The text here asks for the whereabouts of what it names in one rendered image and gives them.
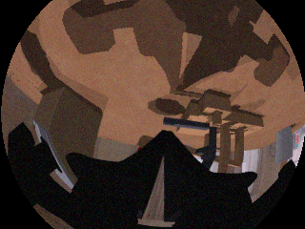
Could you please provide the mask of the white cup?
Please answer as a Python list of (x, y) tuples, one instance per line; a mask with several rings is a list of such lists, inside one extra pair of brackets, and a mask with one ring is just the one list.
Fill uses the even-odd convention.
[(293, 157), (293, 130), (291, 126), (285, 127), (285, 129), (279, 130), (275, 138), (275, 162), (281, 163), (281, 161), (286, 161)]

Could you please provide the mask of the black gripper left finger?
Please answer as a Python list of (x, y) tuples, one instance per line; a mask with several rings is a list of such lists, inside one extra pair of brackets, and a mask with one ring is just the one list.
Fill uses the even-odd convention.
[(80, 153), (68, 153), (66, 160), (77, 179), (83, 179), (100, 190), (132, 199), (134, 212), (142, 220), (167, 140), (168, 131), (161, 130), (149, 144), (142, 146), (140, 152), (122, 161), (95, 159)]

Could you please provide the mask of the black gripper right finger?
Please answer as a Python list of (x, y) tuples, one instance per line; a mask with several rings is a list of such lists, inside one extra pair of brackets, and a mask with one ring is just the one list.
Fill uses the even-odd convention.
[(256, 180), (256, 172), (218, 173), (205, 168), (186, 145), (168, 131), (164, 153), (164, 222), (190, 210), (200, 199), (243, 190)]

